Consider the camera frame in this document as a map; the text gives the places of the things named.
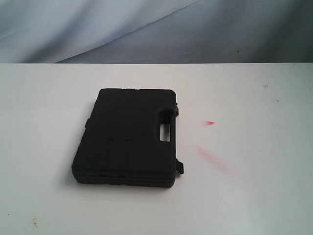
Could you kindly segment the black plastic tool case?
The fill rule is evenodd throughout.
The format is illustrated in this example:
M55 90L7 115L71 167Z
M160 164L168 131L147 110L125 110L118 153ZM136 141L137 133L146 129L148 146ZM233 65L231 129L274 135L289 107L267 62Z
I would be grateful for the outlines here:
M74 179L171 187L184 173L176 154L178 115L173 90L101 89L71 165Z

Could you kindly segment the white backdrop cloth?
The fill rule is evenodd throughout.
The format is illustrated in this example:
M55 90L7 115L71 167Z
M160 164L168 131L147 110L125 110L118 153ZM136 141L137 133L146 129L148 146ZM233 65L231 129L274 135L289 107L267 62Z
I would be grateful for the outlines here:
M313 60L310 0L3 0L2 63Z

